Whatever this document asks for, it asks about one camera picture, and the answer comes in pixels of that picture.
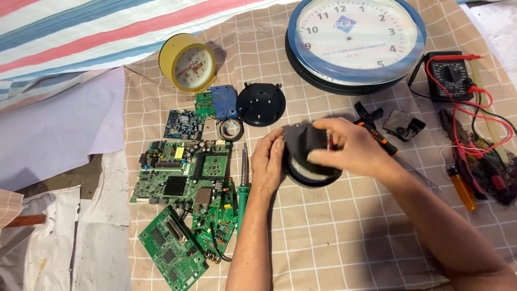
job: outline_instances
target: fgl logo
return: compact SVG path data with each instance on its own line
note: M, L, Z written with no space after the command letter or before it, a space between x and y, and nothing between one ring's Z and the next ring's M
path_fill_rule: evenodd
M350 32L350 30L352 30L352 28L354 28L354 24L356 24L356 23L357 23L356 21L353 21L352 19L350 19L348 17L341 16L336 21L336 28L348 33L348 32Z

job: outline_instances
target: person's left hand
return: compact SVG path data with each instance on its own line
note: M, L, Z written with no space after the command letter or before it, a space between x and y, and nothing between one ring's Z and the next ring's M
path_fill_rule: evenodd
M251 156L251 191L258 195L267 195L271 198L273 191L280 184L284 153L282 131L282 128L278 128L261 138Z

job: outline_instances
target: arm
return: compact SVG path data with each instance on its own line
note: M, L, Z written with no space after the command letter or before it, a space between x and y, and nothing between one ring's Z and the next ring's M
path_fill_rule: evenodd
M251 156L253 185L246 205L226 291L267 291L270 288L267 213L273 192L280 183L284 142L276 129L257 143Z
M313 151L309 160L371 176L383 183L406 213L454 290L510 290L517 276L484 237L388 156L370 134L345 119L322 119L340 151Z

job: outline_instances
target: red wire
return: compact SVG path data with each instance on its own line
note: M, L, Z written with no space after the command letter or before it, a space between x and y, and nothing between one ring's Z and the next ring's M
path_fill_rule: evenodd
M439 59L439 60L473 60L473 59L479 59L480 56L478 55L461 55L461 56L458 56L458 55L448 55L448 56L440 56L440 58L436 58L436 57L432 57L430 58L427 63L425 64L425 72L427 73L427 75L442 89L444 90L445 94L447 94L447 96L449 97L449 99L451 99L452 101L454 101L454 99L452 99L452 96L449 94L449 92L447 91L447 89L442 86L438 81L436 81L436 79L431 75L431 73L429 72L429 63L431 62L431 60L434 60L434 59ZM486 90L484 89L478 89L477 92L481 92L481 93L485 93L487 94L487 96L489 97L489 100L490 100L490 103L488 105L479 105L477 103L474 103L474 102L470 102L470 101L466 101L465 103L468 103L468 104L472 104L472 105L475 105L475 106L479 106L481 108L488 108L492 105L493 103L493 98L492 98L492 95L490 95L490 93L488 93ZM469 155L479 155L479 154L486 154L488 153L491 149L495 148L496 146L499 146L507 141L509 141L510 139L512 139L513 137L513 130L511 128L511 126L504 122L504 121L501 121L501 120L498 120L498 119L494 119L494 118L490 118L490 117L485 117L485 116L481 116L481 115L476 115L474 113L470 113L469 111L461 108L457 103L453 103L454 104L454 108L452 110L452 130L454 131L454 139L456 141L456 144L457 145L460 145L460 141L458 140L458 136L456 134L456 122L455 122L455 115L456 115L456 109L460 110L461 112L464 112L470 116L473 116L473 117L477 117L477 118L481 118L481 119L486 119L486 120L492 120L492 121L495 121L495 122L498 122L502 125L504 125L507 129L508 129L508 132L510 133L508 135L508 137L501 141L501 142L498 142L496 144L494 144L493 146L489 147L488 149L484 150L484 151L481 151L481 152L477 152L477 153L473 153L473 152L469 152L469 151L466 151L464 148L462 147L458 147L458 149L460 151L463 151L465 154L469 154Z

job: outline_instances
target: yellow alarm clock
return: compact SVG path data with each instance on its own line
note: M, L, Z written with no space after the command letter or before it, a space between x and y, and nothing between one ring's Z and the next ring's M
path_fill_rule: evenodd
M191 34L169 38L160 50L158 63L162 74L185 92L203 92L217 79L214 52Z

